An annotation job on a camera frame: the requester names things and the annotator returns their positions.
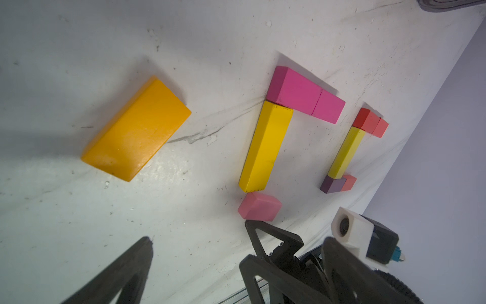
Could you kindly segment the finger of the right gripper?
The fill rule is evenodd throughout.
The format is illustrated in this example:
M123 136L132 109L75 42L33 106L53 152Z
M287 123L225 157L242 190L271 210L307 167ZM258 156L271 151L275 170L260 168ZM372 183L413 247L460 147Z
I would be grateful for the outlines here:
M263 278L294 303L323 303L321 293L256 256L245 257L239 269L251 303L264 303L256 276Z
M274 266L288 266L304 246L300 236L267 222L247 220L245 228L256 256Z

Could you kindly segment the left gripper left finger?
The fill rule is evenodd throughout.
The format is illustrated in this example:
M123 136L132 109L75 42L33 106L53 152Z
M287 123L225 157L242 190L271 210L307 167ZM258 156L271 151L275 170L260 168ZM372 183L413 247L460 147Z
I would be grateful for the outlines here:
M153 260L153 243L144 236L64 303L140 303Z

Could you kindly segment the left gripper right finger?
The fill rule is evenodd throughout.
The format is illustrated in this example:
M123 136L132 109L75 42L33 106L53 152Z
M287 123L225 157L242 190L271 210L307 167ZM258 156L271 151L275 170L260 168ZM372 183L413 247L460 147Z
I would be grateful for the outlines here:
M321 247L332 303L417 303L418 296L397 277L372 270L335 238Z

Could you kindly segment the pink block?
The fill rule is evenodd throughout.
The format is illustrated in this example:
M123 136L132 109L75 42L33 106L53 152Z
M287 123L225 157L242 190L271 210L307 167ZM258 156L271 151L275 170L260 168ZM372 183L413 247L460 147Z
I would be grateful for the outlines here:
M238 208L238 213L245 220L272 222L281 208L282 202L276 197L251 192L243 199Z

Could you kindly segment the dark purple block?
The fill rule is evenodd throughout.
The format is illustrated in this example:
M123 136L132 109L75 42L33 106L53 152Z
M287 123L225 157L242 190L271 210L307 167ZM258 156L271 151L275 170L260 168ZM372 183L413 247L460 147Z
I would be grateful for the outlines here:
M346 178L333 179L326 176L320 186L320 190L326 194L341 192L346 183Z

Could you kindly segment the orange-red block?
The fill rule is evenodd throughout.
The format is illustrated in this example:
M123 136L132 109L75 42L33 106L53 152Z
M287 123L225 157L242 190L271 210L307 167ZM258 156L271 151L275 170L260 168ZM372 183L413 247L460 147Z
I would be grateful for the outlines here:
M342 192L351 190L357 181L357 178L351 175L344 175L342 178L345 180Z

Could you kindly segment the lime yellow long block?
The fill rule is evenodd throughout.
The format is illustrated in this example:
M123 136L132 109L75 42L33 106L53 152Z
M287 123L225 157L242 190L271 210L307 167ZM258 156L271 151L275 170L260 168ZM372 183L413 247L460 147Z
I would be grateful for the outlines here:
M333 179L341 179L356 154L366 132L357 127L350 128L335 160L330 167L328 176Z

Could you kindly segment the orange block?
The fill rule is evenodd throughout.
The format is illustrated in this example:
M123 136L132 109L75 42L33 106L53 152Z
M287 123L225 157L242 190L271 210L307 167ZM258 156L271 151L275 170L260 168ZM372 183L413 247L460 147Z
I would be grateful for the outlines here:
M191 111L152 76L83 150L81 160L130 182Z

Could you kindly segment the light red block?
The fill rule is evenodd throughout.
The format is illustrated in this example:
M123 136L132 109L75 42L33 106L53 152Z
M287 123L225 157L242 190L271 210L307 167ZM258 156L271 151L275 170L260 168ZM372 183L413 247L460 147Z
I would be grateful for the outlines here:
M386 133L386 130L389 127L389 123L384 120L383 118L380 118L378 121L378 124L374 131L372 132L372 135L377 137L377 138L383 138L383 135Z

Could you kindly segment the magenta block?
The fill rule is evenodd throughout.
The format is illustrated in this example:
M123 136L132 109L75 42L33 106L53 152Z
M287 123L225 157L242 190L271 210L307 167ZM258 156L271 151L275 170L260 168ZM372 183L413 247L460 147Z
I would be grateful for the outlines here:
M323 89L289 67L274 70L266 100L312 115Z
M345 104L346 103L344 100L324 89L321 92L311 116L331 124L336 124L345 107Z

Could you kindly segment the dark red block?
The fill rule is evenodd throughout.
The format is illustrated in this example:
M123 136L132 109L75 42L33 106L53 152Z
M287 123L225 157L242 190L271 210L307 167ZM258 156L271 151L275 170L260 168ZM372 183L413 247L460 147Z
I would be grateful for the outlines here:
M379 121L380 117L373 111L361 108L353 122L353 127L364 130L368 134L373 134Z

